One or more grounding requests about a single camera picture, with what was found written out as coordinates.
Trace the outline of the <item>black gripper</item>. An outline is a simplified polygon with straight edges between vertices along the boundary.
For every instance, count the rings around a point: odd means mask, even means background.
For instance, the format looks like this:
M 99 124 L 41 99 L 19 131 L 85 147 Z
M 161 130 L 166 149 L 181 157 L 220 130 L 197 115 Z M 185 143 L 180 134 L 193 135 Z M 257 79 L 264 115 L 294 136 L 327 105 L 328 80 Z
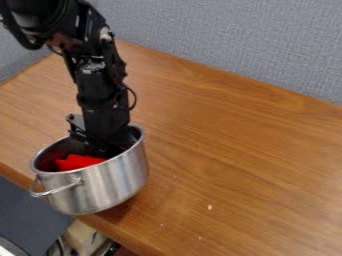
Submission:
M 70 136 L 98 154 L 119 154 L 135 143 L 131 135 L 130 104 L 127 96 L 115 96 L 103 101 L 78 99 L 82 113 L 66 117 Z

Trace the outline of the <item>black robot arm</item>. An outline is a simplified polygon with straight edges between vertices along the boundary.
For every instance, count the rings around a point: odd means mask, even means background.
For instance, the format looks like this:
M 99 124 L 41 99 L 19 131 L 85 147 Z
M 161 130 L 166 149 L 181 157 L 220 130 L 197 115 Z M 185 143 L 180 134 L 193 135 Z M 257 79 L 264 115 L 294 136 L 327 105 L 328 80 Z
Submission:
M 135 92 L 103 15 L 87 0 L 0 0 L 0 16 L 26 49 L 49 48 L 65 59 L 82 109 L 67 116 L 70 136 L 98 154 L 127 150 Z

